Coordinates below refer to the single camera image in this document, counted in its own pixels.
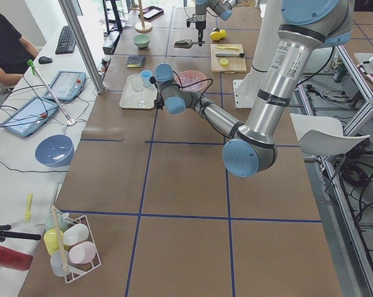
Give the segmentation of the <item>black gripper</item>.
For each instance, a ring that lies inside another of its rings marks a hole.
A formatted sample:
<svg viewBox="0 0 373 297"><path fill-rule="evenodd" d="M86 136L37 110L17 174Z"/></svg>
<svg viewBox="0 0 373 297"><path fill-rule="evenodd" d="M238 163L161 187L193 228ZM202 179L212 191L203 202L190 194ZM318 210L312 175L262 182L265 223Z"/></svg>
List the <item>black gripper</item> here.
<svg viewBox="0 0 373 297"><path fill-rule="evenodd" d="M157 98L155 101L154 101L154 105L155 105L155 108L157 110L162 110L163 107L164 107L164 100L162 98Z"/></svg>
<svg viewBox="0 0 373 297"><path fill-rule="evenodd" d="M198 39L202 40L204 37L204 30L203 29L198 29Z"/></svg>

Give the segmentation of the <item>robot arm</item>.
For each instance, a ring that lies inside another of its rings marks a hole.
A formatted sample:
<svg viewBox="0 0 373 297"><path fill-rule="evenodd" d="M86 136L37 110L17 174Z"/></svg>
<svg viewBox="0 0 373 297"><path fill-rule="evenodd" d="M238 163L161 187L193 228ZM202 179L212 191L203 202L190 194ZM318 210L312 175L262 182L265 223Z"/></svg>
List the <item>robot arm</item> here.
<svg viewBox="0 0 373 297"><path fill-rule="evenodd" d="M260 40L268 44L271 61L246 122L203 93L182 90L169 64L157 65L152 82L169 113L190 108L228 138L222 159L231 174L253 176L277 159L273 134L312 52L346 43L351 37L353 12L353 1L267 3Z"/></svg>
<svg viewBox="0 0 373 297"><path fill-rule="evenodd" d="M191 23L195 24L195 28L198 31L199 46L205 43L203 39L208 10L211 10L214 16L227 21L231 17L232 10L236 7L237 3L237 0L198 0L195 2L195 12L191 17L186 19L186 26L189 28Z"/></svg>

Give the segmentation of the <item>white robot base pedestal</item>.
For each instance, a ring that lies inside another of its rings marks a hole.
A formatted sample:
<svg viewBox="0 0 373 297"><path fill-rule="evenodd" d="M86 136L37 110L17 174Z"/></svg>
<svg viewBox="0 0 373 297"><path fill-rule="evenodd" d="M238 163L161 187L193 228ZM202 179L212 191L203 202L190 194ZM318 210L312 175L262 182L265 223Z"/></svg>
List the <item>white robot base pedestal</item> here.
<svg viewBox="0 0 373 297"><path fill-rule="evenodd" d="M233 81L236 108L252 108L279 43L278 27L282 21L281 2L270 0L261 12L262 26L250 72L242 80Z"/></svg>

